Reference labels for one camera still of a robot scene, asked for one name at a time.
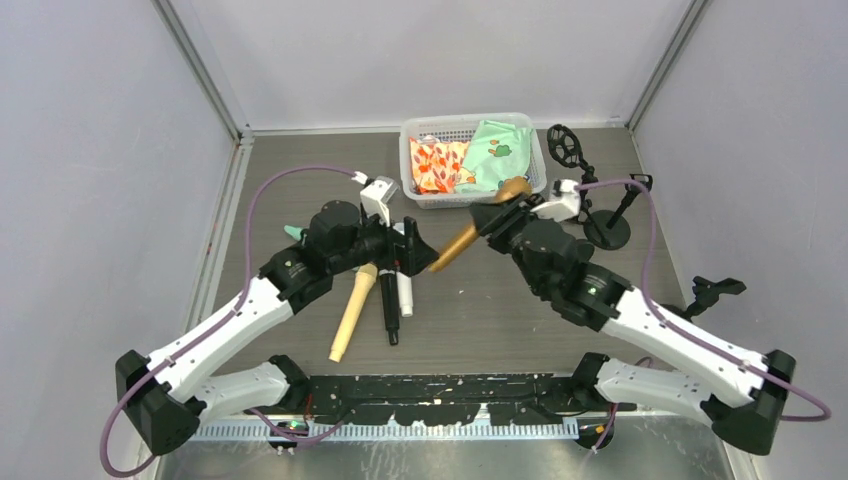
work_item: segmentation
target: basket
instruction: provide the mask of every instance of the basket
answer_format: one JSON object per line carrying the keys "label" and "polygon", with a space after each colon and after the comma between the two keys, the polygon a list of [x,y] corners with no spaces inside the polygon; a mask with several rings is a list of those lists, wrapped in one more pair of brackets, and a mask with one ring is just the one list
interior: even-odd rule
{"label": "basket", "polygon": [[[522,113],[486,113],[475,115],[449,115],[444,117],[413,118],[403,123],[400,129],[400,180],[403,184],[403,193],[421,208],[454,208],[466,207],[472,202],[491,202],[495,198],[495,192],[478,193],[441,193],[422,195],[415,192],[415,181],[412,179],[412,159],[409,152],[409,137],[424,138],[433,135],[440,140],[448,142],[467,142],[474,136],[477,126],[481,120],[494,120],[496,122],[511,123],[516,127],[533,128],[530,117]],[[542,156],[542,147],[539,145],[539,136],[532,136],[530,149],[530,166],[527,169],[527,178],[533,193],[540,193],[547,186],[548,180],[545,176],[545,159]]]}

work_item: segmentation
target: gray floor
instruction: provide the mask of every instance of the gray floor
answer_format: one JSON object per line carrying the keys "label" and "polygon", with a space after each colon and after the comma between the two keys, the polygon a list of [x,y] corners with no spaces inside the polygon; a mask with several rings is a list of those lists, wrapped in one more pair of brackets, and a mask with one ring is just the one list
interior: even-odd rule
{"label": "gray floor", "polygon": [[721,442],[681,417],[621,417],[613,442],[581,464],[571,441],[326,442],[294,456],[267,443],[189,442],[169,455],[160,479],[334,478],[731,480]]}
{"label": "gray floor", "polygon": [[[587,159],[596,166],[599,178],[619,178],[640,172],[626,130],[589,129],[576,133]],[[397,179],[398,135],[258,138],[225,260],[218,306],[237,294],[242,284],[245,210],[253,192],[279,170],[319,163]],[[550,158],[547,158],[547,172],[549,180],[578,179],[580,174],[577,169],[564,169]],[[334,173],[308,172],[280,180],[264,194],[254,217],[254,269],[292,243],[283,232],[283,225],[305,226],[329,200],[356,202],[358,190],[353,182]],[[614,209],[623,189],[607,189],[590,195],[596,208]],[[404,215],[416,218],[424,239],[436,249],[469,221],[465,209],[421,210],[400,191],[390,208],[396,219]],[[637,199],[626,217],[633,228],[630,244],[616,252],[599,250],[593,261],[638,285],[649,235],[647,202]],[[579,227],[568,229],[582,236]],[[682,301],[662,240],[650,281],[654,298],[659,302]],[[397,347],[388,345],[379,292],[372,292],[347,354],[341,364],[335,364],[327,355],[352,282],[352,274],[337,276],[332,292],[297,317],[265,333],[230,360],[221,372],[252,368],[272,355],[283,353],[291,356],[307,374],[569,372],[587,351],[603,352],[627,362],[634,362],[644,354],[627,343],[560,319],[548,304],[530,294],[517,268],[506,256],[488,249],[484,242],[477,242],[445,271],[424,273],[413,280],[415,315],[402,320]]]}

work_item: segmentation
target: green object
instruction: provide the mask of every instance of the green object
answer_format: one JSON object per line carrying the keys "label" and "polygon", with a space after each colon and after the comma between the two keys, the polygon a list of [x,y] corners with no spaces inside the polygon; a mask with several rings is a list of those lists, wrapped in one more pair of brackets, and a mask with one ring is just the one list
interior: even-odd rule
{"label": "green object", "polygon": [[530,167],[532,128],[483,120],[477,127],[468,152],[462,161],[473,183],[456,186],[457,193],[494,192],[501,183],[512,177],[520,177]]}
{"label": "green object", "polygon": [[296,242],[299,242],[300,235],[305,229],[300,227],[292,227],[291,225],[285,225],[283,227],[283,230],[285,230],[285,232],[288,233],[289,236],[292,237]]}

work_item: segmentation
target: gray table surface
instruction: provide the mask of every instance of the gray table surface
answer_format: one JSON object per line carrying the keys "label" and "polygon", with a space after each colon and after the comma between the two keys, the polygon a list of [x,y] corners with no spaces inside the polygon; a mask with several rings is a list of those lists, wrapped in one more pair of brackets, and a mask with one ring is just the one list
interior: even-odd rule
{"label": "gray table surface", "polygon": [[[624,129],[576,132],[586,158],[601,179],[641,171]],[[540,131],[543,150],[544,131]],[[549,181],[579,179],[546,158]],[[331,164],[398,178],[398,134],[288,135],[259,137],[253,148],[235,226],[225,258],[216,305],[238,293],[244,268],[246,207],[256,188],[279,170]],[[283,225],[305,226],[329,200],[358,201],[359,188],[342,175],[306,172],[280,180],[260,200],[253,226],[253,267],[290,245]],[[591,193],[595,208],[615,209],[624,193],[611,188]],[[425,241],[439,249],[468,221],[466,209],[422,210],[401,191],[390,204],[392,216],[418,220]],[[648,207],[638,198],[626,218],[630,243],[615,252],[598,250],[593,261],[639,284],[649,237]],[[567,230],[582,238],[579,227]],[[650,276],[656,300],[680,303],[682,296],[660,236]],[[268,331],[221,369],[252,368],[275,354],[292,357],[307,374],[423,374],[569,372],[587,351],[603,352],[627,362],[644,355],[625,342],[562,320],[547,303],[530,294],[511,260],[478,241],[445,271],[413,279],[415,315],[401,320],[400,345],[390,347],[383,325],[379,288],[372,290],[341,364],[328,360],[330,344],[353,284],[353,274],[338,275],[333,290],[288,322]]]}

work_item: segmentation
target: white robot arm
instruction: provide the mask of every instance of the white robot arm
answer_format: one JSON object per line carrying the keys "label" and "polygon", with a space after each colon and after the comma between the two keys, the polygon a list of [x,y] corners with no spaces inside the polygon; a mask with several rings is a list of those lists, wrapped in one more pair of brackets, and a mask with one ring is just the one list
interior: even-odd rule
{"label": "white robot arm", "polygon": [[[436,259],[437,252],[421,239],[415,220],[406,217],[402,229],[394,228],[386,200],[396,188],[391,180],[378,177],[360,192],[361,208],[348,202],[327,203],[312,217],[301,242],[276,253],[259,269],[244,301],[239,294],[147,357],[131,350],[116,362],[119,399],[157,365],[163,361],[170,365],[124,408],[151,453],[169,453],[200,426],[252,407],[296,408],[306,397],[308,379],[288,357],[272,357],[251,370],[211,375],[256,337],[327,293],[334,275],[375,263],[413,276]],[[216,327],[228,316],[228,322]],[[193,349],[175,355],[201,337]]]}
{"label": "white robot arm", "polygon": [[663,316],[658,318],[641,290],[591,263],[594,247],[559,225],[579,212],[575,185],[555,182],[550,201],[520,194],[498,204],[473,204],[470,213],[489,247],[510,255],[530,291],[564,319],[637,345],[680,370],[655,371],[588,353],[573,375],[584,387],[580,400],[587,408],[627,402],[672,411],[709,425],[740,449],[767,454],[787,391],[692,343],[669,325],[785,382],[791,382],[794,358],[779,350],[762,355],[744,349],[655,304]]}

